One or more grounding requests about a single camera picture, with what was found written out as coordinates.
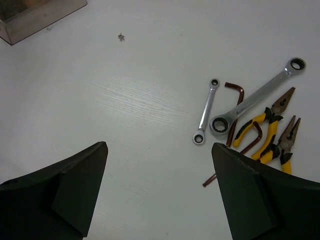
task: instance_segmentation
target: tabletop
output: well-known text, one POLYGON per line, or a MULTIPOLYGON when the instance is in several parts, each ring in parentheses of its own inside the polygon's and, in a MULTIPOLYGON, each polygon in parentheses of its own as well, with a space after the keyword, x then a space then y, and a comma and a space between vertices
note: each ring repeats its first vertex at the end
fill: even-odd
POLYGON ((0 181, 106 141, 88 240, 231 240, 218 181, 202 187, 215 172, 213 143, 226 136, 207 127, 205 144, 192 141, 209 81, 221 84, 211 119, 237 103, 225 82, 248 97, 303 58, 305 73, 236 130, 296 87, 279 130, 301 118, 292 174, 320 182, 319 11, 318 0, 89 0, 14 46, 0 41, 0 181))

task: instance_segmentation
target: ratcheting wrench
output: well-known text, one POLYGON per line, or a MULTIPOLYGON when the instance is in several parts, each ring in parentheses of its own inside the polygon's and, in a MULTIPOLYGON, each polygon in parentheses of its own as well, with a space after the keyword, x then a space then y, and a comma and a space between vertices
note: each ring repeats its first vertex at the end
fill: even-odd
POLYGON ((202 118, 199 124, 199 128, 193 136, 194 144, 203 144, 205 142, 205 129, 207 122, 209 120, 210 110, 212 107, 212 103, 214 101, 216 90, 218 89, 220 82, 218 79, 210 80, 210 92, 208 99, 206 100, 205 107, 203 110, 202 118))
POLYGON ((242 114, 261 101, 288 78, 303 73, 305 69, 306 62, 303 59, 298 57, 290 59, 285 68, 277 76, 268 81, 242 103, 225 114, 215 116, 210 122, 212 133, 214 135, 223 135, 229 132, 233 122, 242 114))

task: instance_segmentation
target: metal box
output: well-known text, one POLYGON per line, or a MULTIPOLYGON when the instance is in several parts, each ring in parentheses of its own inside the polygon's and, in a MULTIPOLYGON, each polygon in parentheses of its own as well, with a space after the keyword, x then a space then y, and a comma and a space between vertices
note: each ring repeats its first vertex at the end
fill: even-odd
POLYGON ((10 45, 87 5, 87 0, 0 0, 0 37, 10 45))

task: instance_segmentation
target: pliers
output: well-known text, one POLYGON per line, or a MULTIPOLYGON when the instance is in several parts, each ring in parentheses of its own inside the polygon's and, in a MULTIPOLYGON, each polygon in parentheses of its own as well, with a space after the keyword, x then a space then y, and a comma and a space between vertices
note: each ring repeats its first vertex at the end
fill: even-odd
POLYGON ((282 95, 277 101, 275 101, 271 108, 266 107, 264 113, 256 116, 255 118, 248 121, 245 125, 243 125, 243 127, 235 136, 233 146, 236 148, 240 145, 243 137, 254 126, 254 122, 260 124, 266 120, 269 120, 268 134, 265 142, 262 147, 251 156, 251 158, 253 160, 258 160, 262 157, 262 153, 266 153, 266 151, 269 151, 271 144, 273 144, 277 134, 278 122, 283 119, 281 114, 286 110, 295 89, 295 87, 290 88, 284 95, 282 95))
POLYGON ((301 121, 301 118, 298 118, 296 121, 296 116, 293 116, 285 128, 284 132, 281 134, 278 144, 271 144, 269 151, 262 153, 262 157, 258 159, 259 162, 263 164, 269 163, 271 160, 277 158, 280 155, 280 162, 282 171, 291 174, 291 148, 295 144, 298 127, 301 121))

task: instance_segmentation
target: small debris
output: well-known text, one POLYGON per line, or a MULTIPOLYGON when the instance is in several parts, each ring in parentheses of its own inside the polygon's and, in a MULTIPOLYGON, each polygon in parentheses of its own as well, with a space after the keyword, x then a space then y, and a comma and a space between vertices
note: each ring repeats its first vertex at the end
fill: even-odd
POLYGON ((122 35, 122 32, 118 35, 118 39, 120 40, 120 42, 125 41, 125 36, 122 35))

